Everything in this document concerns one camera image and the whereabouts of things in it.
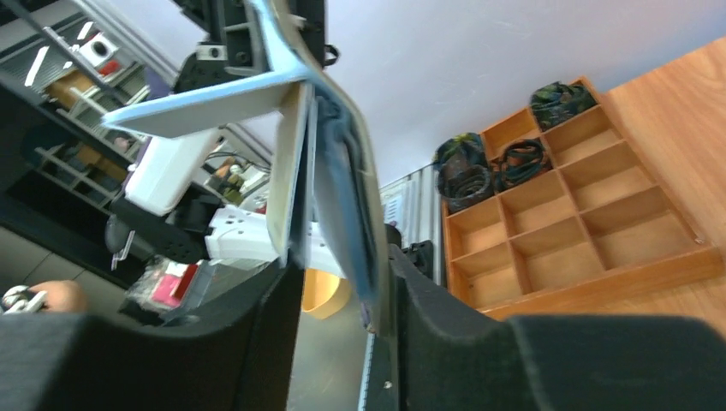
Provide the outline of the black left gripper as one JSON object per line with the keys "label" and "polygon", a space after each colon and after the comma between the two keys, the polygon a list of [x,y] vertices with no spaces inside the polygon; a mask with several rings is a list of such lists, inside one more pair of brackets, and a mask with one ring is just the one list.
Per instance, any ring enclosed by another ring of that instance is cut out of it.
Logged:
{"label": "black left gripper", "polygon": [[[244,1],[178,1],[183,14],[208,36],[198,43],[179,72],[174,93],[215,86],[269,69],[259,19]],[[289,1],[294,24],[308,50],[322,67],[336,63],[340,53],[325,42],[325,2]]]}

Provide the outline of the gold VIP card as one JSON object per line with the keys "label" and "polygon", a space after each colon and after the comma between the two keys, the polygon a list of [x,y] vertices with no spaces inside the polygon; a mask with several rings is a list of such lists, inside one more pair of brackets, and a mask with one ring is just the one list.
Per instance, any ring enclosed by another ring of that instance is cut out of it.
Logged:
{"label": "gold VIP card", "polygon": [[279,112],[266,224],[280,265],[306,266],[306,126],[312,98],[307,82],[294,83]]}

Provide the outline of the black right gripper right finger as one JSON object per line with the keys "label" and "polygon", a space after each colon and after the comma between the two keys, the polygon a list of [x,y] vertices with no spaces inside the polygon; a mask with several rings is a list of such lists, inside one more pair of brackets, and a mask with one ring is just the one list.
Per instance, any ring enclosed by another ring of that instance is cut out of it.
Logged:
{"label": "black right gripper right finger", "polygon": [[725,341],[637,315],[495,320],[390,248],[395,410],[722,410]]}

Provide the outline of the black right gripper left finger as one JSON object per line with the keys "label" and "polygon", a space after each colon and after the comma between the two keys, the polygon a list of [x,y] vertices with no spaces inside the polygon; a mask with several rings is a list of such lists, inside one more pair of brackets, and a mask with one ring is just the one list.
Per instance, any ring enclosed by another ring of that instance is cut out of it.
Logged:
{"label": "black right gripper left finger", "polygon": [[4,410],[283,410],[303,271],[267,266],[179,325],[81,313],[1,318]]}

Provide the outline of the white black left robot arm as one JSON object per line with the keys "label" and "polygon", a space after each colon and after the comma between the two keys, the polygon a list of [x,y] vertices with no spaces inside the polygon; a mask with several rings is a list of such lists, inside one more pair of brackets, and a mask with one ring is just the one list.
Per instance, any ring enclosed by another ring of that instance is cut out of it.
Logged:
{"label": "white black left robot arm", "polygon": [[[264,247],[283,265],[354,277],[354,252],[338,224],[352,198],[350,117],[326,76],[322,1],[246,1],[236,30],[250,34],[251,68],[237,80],[175,92],[103,116],[107,128],[147,136],[113,212],[178,262],[251,259]],[[193,201],[173,224],[194,170],[219,125],[281,113],[265,215]]]}

